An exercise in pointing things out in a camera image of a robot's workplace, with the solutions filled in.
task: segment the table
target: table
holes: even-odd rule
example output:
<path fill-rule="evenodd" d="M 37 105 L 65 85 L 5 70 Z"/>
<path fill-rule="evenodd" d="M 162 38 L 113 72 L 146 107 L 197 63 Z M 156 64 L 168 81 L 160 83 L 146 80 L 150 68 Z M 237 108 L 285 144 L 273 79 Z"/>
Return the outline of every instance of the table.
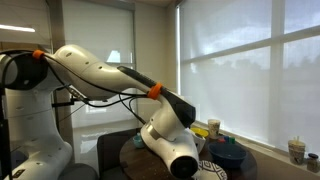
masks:
<path fill-rule="evenodd" d="M 207 147 L 210 142 L 213 140 L 207 140 L 199 154 L 199 160 L 212 160 Z M 129 179 L 176 179 L 170 174 L 158 155 L 147 148 L 137 149 L 132 138 L 122 146 L 119 158 L 121 167 Z M 250 151 L 239 169 L 224 170 L 228 175 L 228 180 L 255 180 L 257 178 L 257 163 Z"/>

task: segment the black chair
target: black chair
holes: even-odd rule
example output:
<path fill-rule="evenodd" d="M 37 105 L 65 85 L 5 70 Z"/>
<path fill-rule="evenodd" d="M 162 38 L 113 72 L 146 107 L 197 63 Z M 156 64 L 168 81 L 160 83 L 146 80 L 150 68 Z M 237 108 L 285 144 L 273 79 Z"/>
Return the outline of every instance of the black chair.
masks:
<path fill-rule="evenodd" d="M 128 179 L 120 166 L 120 150 L 124 143 L 136 135 L 140 128 L 130 129 L 110 134 L 104 134 L 98 138 L 97 153 L 100 180 Z"/>

